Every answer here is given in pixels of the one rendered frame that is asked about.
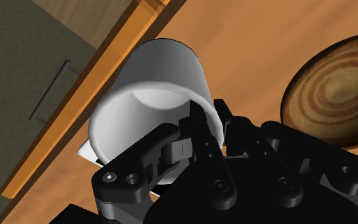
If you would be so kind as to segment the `brown spiral pattern plate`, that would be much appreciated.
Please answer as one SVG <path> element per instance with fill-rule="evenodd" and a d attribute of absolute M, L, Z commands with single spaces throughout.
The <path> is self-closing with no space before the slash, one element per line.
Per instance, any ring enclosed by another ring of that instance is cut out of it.
<path fill-rule="evenodd" d="M 280 121 L 340 148 L 358 147 L 358 35 L 300 68 L 284 92 Z"/>

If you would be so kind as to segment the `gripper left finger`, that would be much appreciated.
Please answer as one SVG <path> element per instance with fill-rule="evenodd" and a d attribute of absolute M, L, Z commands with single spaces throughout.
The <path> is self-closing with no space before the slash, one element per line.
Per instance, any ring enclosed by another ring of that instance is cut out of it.
<path fill-rule="evenodd" d="M 163 175 L 183 158 L 194 157 L 148 214 L 209 214 L 235 205 L 237 188 L 207 125 L 206 110 L 194 101 L 189 109 L 177 125 L 157 126 L 92 176 L 100 204 L 139 206 Z"/>

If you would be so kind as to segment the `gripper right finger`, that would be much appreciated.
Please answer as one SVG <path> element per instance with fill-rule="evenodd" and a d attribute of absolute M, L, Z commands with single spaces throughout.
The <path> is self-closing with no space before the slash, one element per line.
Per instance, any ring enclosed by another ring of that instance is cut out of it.
<path fill-rule="evenodd" d="M 222 99 L 214 107 L 223 123 L 229 156 L 246 155 L 266 174 L 278 204 L 295 207 L 323 189 L 358 206 L 358 155 L 279 122 L 260 127 L 234 116 Z"/>

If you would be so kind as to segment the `white cup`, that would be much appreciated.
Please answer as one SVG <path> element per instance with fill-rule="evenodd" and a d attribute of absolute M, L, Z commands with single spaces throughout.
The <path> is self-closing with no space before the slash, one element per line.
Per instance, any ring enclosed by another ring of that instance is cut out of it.
<path fill-rule="evenodd" d="M 189 116 L 191 101 L 205 111 L 212 135 L 224 142 L 199 58 L 174 39 L 137 47 L 111 88 L 95 107 L 88 126 L 92 150 L 104 164 L 163 123 Z"/>

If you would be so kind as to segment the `white flat rectangular object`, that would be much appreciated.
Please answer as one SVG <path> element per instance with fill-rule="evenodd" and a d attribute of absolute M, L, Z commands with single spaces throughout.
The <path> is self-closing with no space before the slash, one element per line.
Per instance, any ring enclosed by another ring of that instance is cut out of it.
<path fill-rule="evenodd" d="M 93 164 L 96 164 L 100 167 L 103 167 L 104 164 L 102 161 L 97 157 L 95 152 L 93 151 L 89 139 L 87 139 L 79 148 L 78 155 L 82 158 L 88 160 L 89 162 L 92 162 Z"/>

